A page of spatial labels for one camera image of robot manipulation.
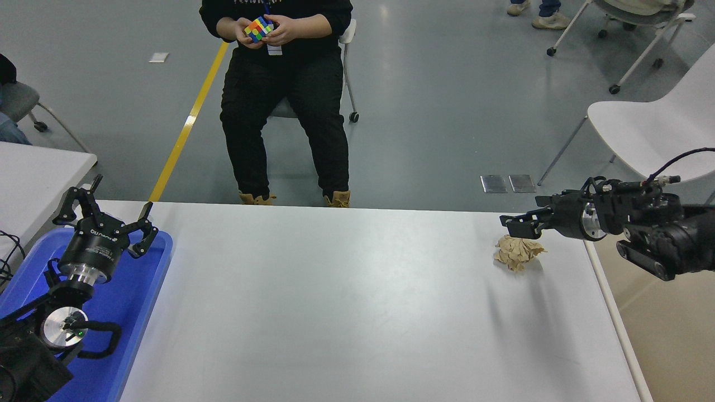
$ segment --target white chair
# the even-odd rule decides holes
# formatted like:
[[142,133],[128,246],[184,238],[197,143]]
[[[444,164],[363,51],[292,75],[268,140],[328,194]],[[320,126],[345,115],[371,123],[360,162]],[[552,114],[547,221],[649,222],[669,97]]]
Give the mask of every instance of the white chair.
[[[578,18],[581,16],[583,11],[586,10],[586,7],[591,3],[594,3],[598,8],[600,8],[606,13],[606,23],[603,25],[602,30],[598,32],[599,38],[605,38],[608,35],[608,31],[606,31],[606,28],[608,27],[608,23],[613,20],[622,21],[623,23],[630,24],[631,26],[649,26],[655,28],[656,30],[656,37],[648,45],[648,47],[646,47],[646,50],[641,53],[641,56],[633,63],[631,68],[628,69],[628,71],[624,74],[623,78],[621,78],[618,83],[613,84],[608,88],[608,91],[614,95],[618,94],[621,91],[621,85],[623,85],[623,83],[628,79],[628,77],[631,76],[631,73],[643,61],[643,59],[646,58],[648,53],[650,53],[653,47],[656,46],[658,41],[670,28],[674,26],[676,27],[675,32],[673,33],[673,36],[671,37],[668,44],[673,43],[673,40],[678,35],[680,28],[683,26],[683,23],[690,22],[695,19],[695,15],[693,14],[681,13],[684,9],[689,8],[693,4],[693,0],[687,0],[684,4],[680,5],[673,11],[662,11],[650,16],[642,16],[638,14],[629,13],[606,3],[604,0],[586,0],[586,2],[583,3],[583,6],[581,6],[581,8],[571,20],[571,23],[566,27],[566,30],[558,38],[556,44],[546,50],[546,54],[548,56],[553,56],[554,54],[556,54],[556,49],[558,48],[558,45],[561,43],[561,41],[563,41],[563,39],[573,27],[573,25],[576,23],[576,21],[578,21]],[[660,57],[653,62],[653,67],[655,68],[660,68],[662,65],[663,59]]]
[[47,130],[47,124],[38,122],[35,115],[32,114],[32,109],[35,108],[35,106],[40,106],[42,109],[45,109],[50,116],[54,117],[59,125],[67,131],[67,134],[69,134],[86,153],[93,154],[78,136],[69,131],[65,123],[57,117],[52,109],[40,103],[40,95],[34,88],[21,82],[8,83],[2,86],[2,96],[3,104],[0,106],[0,112],[6,114],[13,122],[17,123],[29,115],[37,131],[45,132]]
[[[351,19],[350,25],[345,30],[345,33],[340,37],[340,43],[343,44],[343,48],[342,48],[342,70],[344,72],[343,87],[347,88],[347,94],[350,95],[350,103],[352,104],[352,113],[350,113],[349,120],[352,123],[358,122],[358,119],[360,118],[360,114],[358,113],[358,110],[355,107],[355,98],[352,95],[352,88],[350,87],[350,77],[347,73],[347,48],[349,47],[350,42],[352,42],[352,38],[355,37],[355,27],[356,26],[357,26],[356,20]],[[295,115],[295,112],[293,111],[293,108],[290,107],[290,103],[288,102],[287,98],[281,99],[281,101],[278,102],[278,105],[276,105],[275,109],[273,109],[273,112],[271,112],[270,115],[273,117],[286,117],[289,119],[297,118],[297,116]]]
[[[648,177],[673,157],[702,147],[715,147],[715,45],[693,64],[680,82],[653,102],[597,102],[578,124],[538,185],[586,120],[614,153],[641,176]],[[701,152],[679,160],[664,175],[693,180],[715,170],[715,155]],[[706,203],[715,197],[715,192]]]

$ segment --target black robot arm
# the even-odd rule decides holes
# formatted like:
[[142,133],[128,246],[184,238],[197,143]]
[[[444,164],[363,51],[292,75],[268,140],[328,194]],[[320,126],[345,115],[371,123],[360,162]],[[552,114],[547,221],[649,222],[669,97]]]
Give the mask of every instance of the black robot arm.
[[598,241],[623,233],[618,253],[662,280],[682,273],[715,270],[715,207],[686,205],[663,186],[678,176],[643,182],[591,177],[580,190],[536,198],[542,207],[523,215],[500,216],[509,235],[537,239],[544,229],[566,237]]
[[[52,220],[56,225],[74,226],[74,234],[62,257],[47,263],[47,293],[0,319],[3,401],[45,401],[72,379],[67,369],[72,359],[104,358],[119,343],[122,328],[116,323],[90,320],[82,306],[92,298],[96,284],[112,279],[125,250],[134,258],[143,256],[159,230],[149,221],[150,202],[144,205],[139,219],[128,225],[100,211],[94,191],[101,180],[98,175],[89,190],[67,190]],[[77,223],[75,202],[83,216]],[[143,237],[130,245],[129,234],[137,230],[142,231]],[[112,333],[108,346],[101,351],[82,350],[82,339],[88,330]]]

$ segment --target caster wheel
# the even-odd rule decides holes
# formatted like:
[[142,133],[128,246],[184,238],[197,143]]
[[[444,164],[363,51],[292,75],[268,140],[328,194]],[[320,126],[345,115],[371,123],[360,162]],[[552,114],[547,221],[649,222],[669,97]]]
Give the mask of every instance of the caster wheel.
[[47,131],[47,124],[44,124],[43,122],[37,122],[34,124],[35,129],[39,132],[45,132]]

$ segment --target brown boot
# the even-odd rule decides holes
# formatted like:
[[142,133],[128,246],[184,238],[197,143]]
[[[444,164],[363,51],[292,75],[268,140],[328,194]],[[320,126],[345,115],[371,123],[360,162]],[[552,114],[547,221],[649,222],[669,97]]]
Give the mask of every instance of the brown boot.
[[243,201],[243,205],[273,205],[273,199],[275,199],[275,195],[271,194],[268,196],[267,200],[263,199],[263,196],[259,196],[258,198],[254,198],[253,194],[238,194],[239,197],[241,197],[241,201]]
[[332,192],[332,201],[324,195],[325,203],[328,207],[333,208],[350,208],[350,191],[334,191]]

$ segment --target blue tray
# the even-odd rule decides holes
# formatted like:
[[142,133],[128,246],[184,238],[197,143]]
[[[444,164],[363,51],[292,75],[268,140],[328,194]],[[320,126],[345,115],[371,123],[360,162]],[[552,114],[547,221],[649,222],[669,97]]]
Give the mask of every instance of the blue tray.
[[[0,317],[47,292],[42,275],[47,261],[62,256],[73,233],[71,228],[55,229],[35,244],[0,296]],[[129,238],[132,243],[138,242],[141,233],[132,233]],[[119,400],[167,273],[171,251],[171,236],[160,231],[146,255],[135,260],[124,253],[112,280],[94,286],[94,297],[84,304],[82,310],[90,320],[118,323],[122,327],[122,339],[115,352],[106,358],[75,358],[67,366],[74,379],[54,394],[50,401]],[[89,331],[84,338],[84,350],[104,350],[109,337],[109,333]]]

